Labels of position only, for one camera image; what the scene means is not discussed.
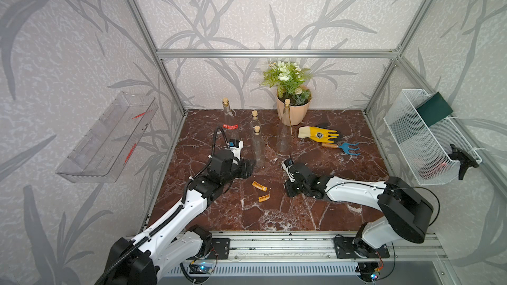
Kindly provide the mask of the short glass bottle gold label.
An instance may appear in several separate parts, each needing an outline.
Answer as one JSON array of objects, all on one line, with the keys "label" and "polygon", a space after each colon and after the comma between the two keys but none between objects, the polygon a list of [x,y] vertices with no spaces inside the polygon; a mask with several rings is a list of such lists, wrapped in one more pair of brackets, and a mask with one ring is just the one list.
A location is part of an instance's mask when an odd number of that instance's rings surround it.
[{"label": "short glass bottle gold label", "polygon": [[259,116],[258,116],[258,111],[253,110],[252,115],[251,115],[251,120],[250,120],[250,131],[254,131],[256,126],[261,127],[261,124],[260,124],[260,120],[259,120]]}]

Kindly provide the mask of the glass bottle with red label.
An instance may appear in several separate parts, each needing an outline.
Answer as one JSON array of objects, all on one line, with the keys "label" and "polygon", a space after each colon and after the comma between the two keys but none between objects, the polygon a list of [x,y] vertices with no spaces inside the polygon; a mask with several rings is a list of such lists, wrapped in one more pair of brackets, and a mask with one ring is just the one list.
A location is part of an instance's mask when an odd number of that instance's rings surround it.
[{"label": "glass bottle with red label", "polygon": [[235,113],[232,111],[230,102],[228,98],[223,98],[223,111],[224,111],[224,121],[223,128],[228,134],[228,138],[231,140],[240,141],[241,134],[240,128],[238,124],[238,119],[235,116]]}]

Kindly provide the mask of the peeled white label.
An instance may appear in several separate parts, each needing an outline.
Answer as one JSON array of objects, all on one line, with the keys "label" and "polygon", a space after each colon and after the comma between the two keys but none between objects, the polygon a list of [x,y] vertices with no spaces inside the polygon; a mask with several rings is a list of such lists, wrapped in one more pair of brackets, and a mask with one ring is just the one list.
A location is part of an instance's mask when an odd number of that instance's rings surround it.
[{"label": "peeled white label", "polygon": [[260,183],[257,183],[256,181],[253,181],[252,185],[256,188],[256,189],[259,189],[261,191],[264,191],[266,192],[268,190],[267,187],[263,186],[262,184]]}]

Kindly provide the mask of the tall slim glass bottle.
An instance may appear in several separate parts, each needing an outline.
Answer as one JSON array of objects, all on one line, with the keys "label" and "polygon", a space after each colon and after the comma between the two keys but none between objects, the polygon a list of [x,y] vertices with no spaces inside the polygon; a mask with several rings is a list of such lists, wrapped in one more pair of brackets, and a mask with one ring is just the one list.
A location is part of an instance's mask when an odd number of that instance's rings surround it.
[{"label": "tall slim glass bottle", "polygon": [[290,142],[292,139],[292,123],[290,120],[290,99],[284,103],[281,122],[277,129],[277,152],[281,155],[290,154]]}]

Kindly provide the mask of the peeled gold label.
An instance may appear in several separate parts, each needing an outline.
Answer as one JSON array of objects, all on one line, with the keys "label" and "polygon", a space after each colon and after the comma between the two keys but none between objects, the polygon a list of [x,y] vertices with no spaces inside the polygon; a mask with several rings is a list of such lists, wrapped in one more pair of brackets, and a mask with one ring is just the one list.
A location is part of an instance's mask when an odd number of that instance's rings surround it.
[{"label": "peeled gold label", "polygon": [[258,198],[258,201],[259,201],[260,203],[262,203],[262,202],[265,202],[265,201],[267,201],[267,200],[269,200],[269,199],[270,199],[270,194],[268,193],[267,195],[264,195],[264,196],[259,197],[259,198]]}]

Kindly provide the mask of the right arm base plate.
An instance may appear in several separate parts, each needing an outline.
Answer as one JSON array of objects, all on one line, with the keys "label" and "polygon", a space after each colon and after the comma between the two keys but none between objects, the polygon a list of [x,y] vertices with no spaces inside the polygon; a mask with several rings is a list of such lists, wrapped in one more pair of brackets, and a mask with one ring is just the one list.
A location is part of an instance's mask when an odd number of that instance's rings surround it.
[{"label": "right arm base plate", "polygon": [[354,237],[336,235],[333,239],[335,254],[338,259],[389,259],[386,245],[379,249],[371,248],[363,241],[355,241]]}]

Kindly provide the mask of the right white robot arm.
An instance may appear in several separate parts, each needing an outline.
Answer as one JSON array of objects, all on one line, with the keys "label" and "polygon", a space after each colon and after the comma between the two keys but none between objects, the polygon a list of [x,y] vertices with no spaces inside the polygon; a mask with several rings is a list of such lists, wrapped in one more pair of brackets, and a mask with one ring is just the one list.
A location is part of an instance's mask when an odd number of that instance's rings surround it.
[{"label": "right white robot arm", "polygon": [[404,239],[422,244],[434,208],[414,187],[401,178],[385,182],[360,182],[330,175],[315,175],[305,164],[287,159],[282,163],[289,179],[289,197],[303,194],[328,202],[347,202],[367,206],[382,213],[381,218],[363,224],[352,247],[363,257],[392,241]]}]

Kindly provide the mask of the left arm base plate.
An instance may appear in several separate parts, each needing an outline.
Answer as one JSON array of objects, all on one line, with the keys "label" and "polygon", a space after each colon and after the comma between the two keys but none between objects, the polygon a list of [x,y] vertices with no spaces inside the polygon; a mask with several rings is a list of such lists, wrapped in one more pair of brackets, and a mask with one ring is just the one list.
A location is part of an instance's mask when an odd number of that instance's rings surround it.
[{"label": "left arm base plate", "polygon": [[218,258],[219,260],[228,259],[230,249],[230,238],[214,237],[203,241],[201,249],[196,256],[197,258],[202,258],[207,257],[210,253],[212,253],[211,258]]}]

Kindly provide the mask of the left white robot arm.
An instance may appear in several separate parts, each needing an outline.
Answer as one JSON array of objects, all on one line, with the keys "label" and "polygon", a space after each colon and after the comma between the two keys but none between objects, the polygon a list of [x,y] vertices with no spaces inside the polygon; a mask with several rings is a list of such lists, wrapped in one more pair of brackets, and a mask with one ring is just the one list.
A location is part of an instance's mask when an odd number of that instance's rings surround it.
[{"label": "left white robot arm", "polygon": [[[184,229],[223,194],[226,184],[253,174],[256,161],[239,154],[240,149],[226,149],[209,156],[169,211],[131,240],[122,237],[111,247],[97,284],[157,284],[186,259],[206,256],[211,251],[211,233],[198,226]],[[180,232],[184,232],[182,237],[178,237]]]}]

